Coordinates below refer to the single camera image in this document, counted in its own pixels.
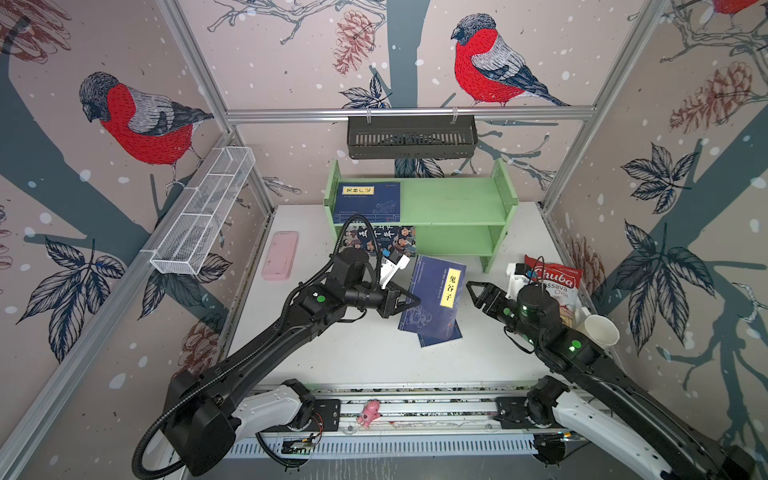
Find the illustrated Chinese history book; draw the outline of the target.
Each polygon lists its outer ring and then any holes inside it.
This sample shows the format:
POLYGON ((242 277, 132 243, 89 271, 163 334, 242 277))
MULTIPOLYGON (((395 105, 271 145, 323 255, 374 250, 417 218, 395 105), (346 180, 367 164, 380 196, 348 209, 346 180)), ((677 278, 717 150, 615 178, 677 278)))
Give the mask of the illustrated Chinese history book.
POLYGON ((407 257, 416 255, 416 229, 413 226, 374 226, 370 233, 364 224, 352 224, 345 232, 342 247, 365 250, 375 255, 373 243, 381 252, 398 251, 407 257))

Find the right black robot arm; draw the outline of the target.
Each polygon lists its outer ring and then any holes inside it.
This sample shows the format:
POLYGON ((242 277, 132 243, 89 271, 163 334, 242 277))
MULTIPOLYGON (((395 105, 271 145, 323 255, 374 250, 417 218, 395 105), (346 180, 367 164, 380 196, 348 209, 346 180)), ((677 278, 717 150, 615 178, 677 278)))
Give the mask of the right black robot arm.
POLYGON ((584 333, 562 323, 559 304, 530 281, 510 297, 500 287, 466 284, 476 308, 526 341, 549 370, 528 391, 524 408, 501 413, 515 423, 574 431, 643 479, 749 479, 754 459, 741 447, 724 447, 688 425, 628 377, 584 333))

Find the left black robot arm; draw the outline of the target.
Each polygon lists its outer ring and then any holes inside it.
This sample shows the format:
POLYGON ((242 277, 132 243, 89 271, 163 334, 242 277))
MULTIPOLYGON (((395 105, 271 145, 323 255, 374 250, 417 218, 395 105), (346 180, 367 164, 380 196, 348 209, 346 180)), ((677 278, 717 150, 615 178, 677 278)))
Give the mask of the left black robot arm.
POLYGON ((288 294, 268 328, 202 373, 183 371, 170 382, 163 413, 134 451, 133 475, 161 479, 184 468, 199 476, 246 436, 309 423, 315 398, 301 382, 286 380, 258 395, 254 387, 301 346, 346 322, 350 308, 389 318, 418 306, 419 298, 392 280, 408 262, 393 248, 369 255, 335 244, 328 262, 288 294))

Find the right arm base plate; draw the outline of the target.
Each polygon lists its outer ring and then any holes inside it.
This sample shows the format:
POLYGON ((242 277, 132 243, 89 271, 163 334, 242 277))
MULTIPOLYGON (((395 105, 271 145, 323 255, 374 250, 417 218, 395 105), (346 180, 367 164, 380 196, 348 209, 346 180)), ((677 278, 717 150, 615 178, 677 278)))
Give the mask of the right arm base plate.
POLYGON ((495 400, 496 413, 492 419, 502 430, 559 428, 552 413, 535 413, 523 396, 502 396, 495 400))

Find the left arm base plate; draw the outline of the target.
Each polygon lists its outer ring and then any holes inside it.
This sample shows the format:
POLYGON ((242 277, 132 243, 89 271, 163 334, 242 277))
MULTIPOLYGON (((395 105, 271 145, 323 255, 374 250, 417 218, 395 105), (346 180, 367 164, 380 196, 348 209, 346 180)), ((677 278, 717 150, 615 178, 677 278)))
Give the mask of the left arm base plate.
POLYGON ((279 425, 265 430, 265 433, 319 433, 337 432, 341 417, 341 401, 339 399, 315 400, 312 410, 302 408, 298 419, 287 425, 279 425))

